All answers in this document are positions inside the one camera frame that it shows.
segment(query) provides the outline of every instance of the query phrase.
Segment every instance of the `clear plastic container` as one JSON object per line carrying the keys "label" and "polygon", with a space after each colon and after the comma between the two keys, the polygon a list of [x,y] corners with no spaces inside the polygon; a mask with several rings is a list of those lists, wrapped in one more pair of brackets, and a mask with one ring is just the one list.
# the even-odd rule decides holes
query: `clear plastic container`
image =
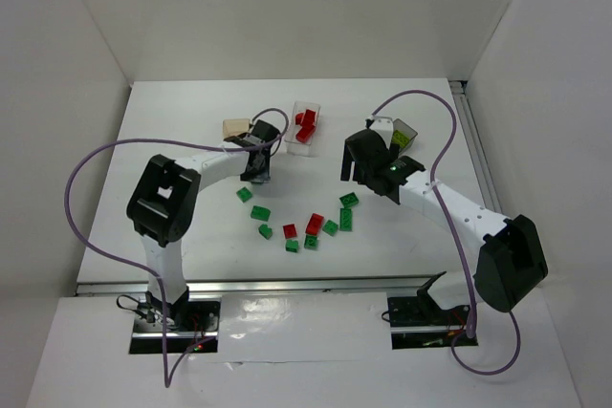
{"label": "clear plastic container", "polygon": [[295,118],[298,114],[304,114],[306,110],[312,110],[313,112],[315,112],[315,127],[317,128],[318,113],[320,111],[320,108],[320,105],[314,104],[313,102],[297,101],[294,104],[294,112],[291,118],[291,126],[289,127],[287,134],[285,134],[285,142],[287,143],[287,153],[291,153],[292,155],[299,155],[302,157],[310,157],[310,147],[313,143],[313,139],[317,135],[317,129],[315,129],[315,133],[308,140],[306,140],[306,142],[300,142],[295,136],[302,129],[302,126],[295,123]]}

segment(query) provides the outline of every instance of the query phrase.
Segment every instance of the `red block in container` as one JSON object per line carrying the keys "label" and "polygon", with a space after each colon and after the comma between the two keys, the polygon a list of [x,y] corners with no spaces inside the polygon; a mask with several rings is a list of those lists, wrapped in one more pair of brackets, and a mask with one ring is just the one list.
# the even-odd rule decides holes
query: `red block in container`
{"label": "red block in container", "polygon": [[285,239],[291,239],[297,237],[297,230],[294,224],[284,225],[283,232],[285,233]]}
{"label": "red block in container", "polygon": [[310,126],[315,124],[315,117],[317,116],[317,112],[314,110],[306,109],[306,113],[304,114],[304,118],[300,123],[302,126]]}
{"label": "red block in container", "polygon": [[302,126],[302,129],[295,135],[295,138],[302,143],[306,143],[309,138],[315,133],[315,125],[309,124],[308,126]]}
{"label": "red block in container", "polygon": [[308,226],[306,226],[306,234],[317,236],[323,226],[324,220],[325,218],[322,215],[313,214],[310,218],[310,222],[308,222]]}

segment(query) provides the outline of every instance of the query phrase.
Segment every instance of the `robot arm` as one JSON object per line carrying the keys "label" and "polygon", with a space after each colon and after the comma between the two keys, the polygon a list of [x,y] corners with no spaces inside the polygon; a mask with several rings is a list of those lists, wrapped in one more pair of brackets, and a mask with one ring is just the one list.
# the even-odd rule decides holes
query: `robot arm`
{"label": "robot arm", "polygon": [[[370,126],[372,129],[359,131],[346,140],[341,179],[349,180],[354,162],[354,181],[396,204],[407,205],[448,229],[433,193],[429,172],[412,158],[397,158],[397,154],[391,152],[388,121],[376,118]],[[469,265],[470,271],[475,273],[477,293],[492,308],[510,311],[548,274],[536,226],[527,217],[519,215],[511,220],[481,207],[437,180],[435,184],[466,252],[472,255]],[[437,276],[427,293],[443,310],[469,303],[462,271]]]}
{"label": "robot arm", "polygon": [[[253,147],[277,138],[276,128],[257,121],[249,133],[226,139],[219,148]],[[180,322],[186,315],[189,291],[183,276],[181,238],[185,235],[200,191],[226,177],[243,181],[270,179],[270,148],[250,152],[206,152],[171,160],[156,155],[149,161],[127,206],[127,216],[141,235],[146,264],[164,284],[169,316]],[[149,274],[147,302],[162,308],[160,287]]]}

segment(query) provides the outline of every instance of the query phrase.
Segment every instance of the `white backdrop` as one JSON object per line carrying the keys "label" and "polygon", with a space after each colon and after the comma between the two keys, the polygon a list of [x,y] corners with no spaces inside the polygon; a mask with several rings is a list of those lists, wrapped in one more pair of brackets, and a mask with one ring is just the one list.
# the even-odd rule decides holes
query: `white backdrop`
{"label": "white backdrop", "polygon": [[[83,253],[63,217],[64,183],[117,134],[128,87],[80,0],[0,0],[0,11],[0,404],[13,408],[25,406]],[[107,163],[77,186],[85,230]]]}
{"label": "white backdrop", "polygon": [[612,0],[513,0],[470,79],[507,213],[538,224],[583,406],[610,406]]}
{"label": "white backdrop", "polygon": [[467,79],[509,0],[84,0],[131,80]]}

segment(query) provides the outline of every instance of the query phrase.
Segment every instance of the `white table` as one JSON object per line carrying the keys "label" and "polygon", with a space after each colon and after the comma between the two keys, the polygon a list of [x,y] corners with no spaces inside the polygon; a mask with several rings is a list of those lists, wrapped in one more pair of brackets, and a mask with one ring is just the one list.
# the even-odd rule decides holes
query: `white table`
{"label": "white table", "polygon": [[[364,186],[339,180],[344,140],[364,127],[364,120],[386,98],[406,89],[436,93],[454,106],[445,79],[335,79],[137,82],[120,129],[120,139],[166,138],[208,145],[221,141],[224,118],[250,118],[267,107],[291,115],[294,102],[321,105],[313,157],[284,153],[272,161],[272,181],[251,186],[254,198],[242,204],[235,195],[245,185],[231,178],[198,197],[193,223],[184,238],[184,273],[189,281],[296,279],[432,274],[459,268],[451,238],[410,210],[374,195]],[[447,110],[424,96],[403,97],[381,115],[401,118],[419,132],[408,154],[430,167],[450,130]],[[281,126],[279,115],[265,120]],[[166,145],[126,145],[116,149],[91,231],[92,241],[112,253],[144,262],[139,235],[125,208],[149,158],[193,155],[193,150]],[[482,203],[461,126],[438,169],[439,178]],[[332,238],[321,233],[317,251],[285,251],[282,226],[303,231],[313,212],[338,221],[339,196],[355,191],[353,232]],[[251,207],[272,210],[270,241],[258,233]],[[86,250],[80,284],[129,283],[146,279],[137,269],[110,262]]]}
{"label": "white table", "polygon": [[[361,308],[357,317],[355,308],[330,311],[321,303],[310,327],[290,333],[282,330],[287,327],[283,318],[291,328],[292,319],[299,322],[312,308],[305,311],[296,299],[289,310],[286,304],[275,308],[268,303],[268,308],[260,309],[267,313],[268,323],[265,319],[251,322],[265,333],[250,347],[236,345],[237,335],[232,337],[232,322],[239,315],[224,313],[219,354],[190,356],[167,390],[160,355],[127,353],[133,315],[118,310],[114,298],[63,298],[28,408],[579,407],[539,289],[515,309],[523,334],[520,358],[510,371],[494,377],[466,372],[449,348],[392,351],[388,324],[380,319],[384,295],[372,295],[358,294],[363,300],[354,305]],[[335,296],[329,295],[329,301],[334,302]],[[248,326],[247,319],[243,318],[243,325]],[[344,325],[356,322],[355,333],[347,336]],[[479,307],[478,338],[478,347],[458,350],[478,368],[497,368],[514,351],[510,319],[487,306]],[[282,346],[288,340],[293,347]],[[300,360],[295,352],[302,352],[304,358]]]}

